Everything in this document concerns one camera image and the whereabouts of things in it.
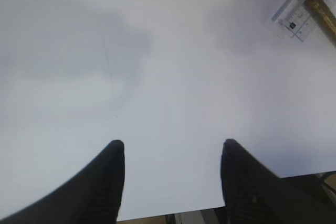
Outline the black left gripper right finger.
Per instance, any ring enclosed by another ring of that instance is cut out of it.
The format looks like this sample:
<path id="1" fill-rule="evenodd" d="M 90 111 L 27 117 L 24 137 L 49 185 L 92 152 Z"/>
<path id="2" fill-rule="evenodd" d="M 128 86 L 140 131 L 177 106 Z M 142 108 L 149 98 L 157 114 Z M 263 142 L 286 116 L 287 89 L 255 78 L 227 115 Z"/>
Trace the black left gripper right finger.
<path id="1" fill-rule="evenodd" d="M 227 223 L 335 223 L 335 209 L 276 176 L 235 139 L 220 160 Z"/>

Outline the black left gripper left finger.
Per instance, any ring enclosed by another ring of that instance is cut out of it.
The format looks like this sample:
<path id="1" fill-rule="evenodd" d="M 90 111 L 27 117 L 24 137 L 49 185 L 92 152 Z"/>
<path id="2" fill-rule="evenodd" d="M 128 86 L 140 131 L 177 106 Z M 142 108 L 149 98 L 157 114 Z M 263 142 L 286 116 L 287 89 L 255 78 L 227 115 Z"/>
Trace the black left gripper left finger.
<path id="1" fill-rule="evenodd" d="M 114 140 L 73 178 L 1 223 L 116 223 L 124 180 L 124 143 Z"/>

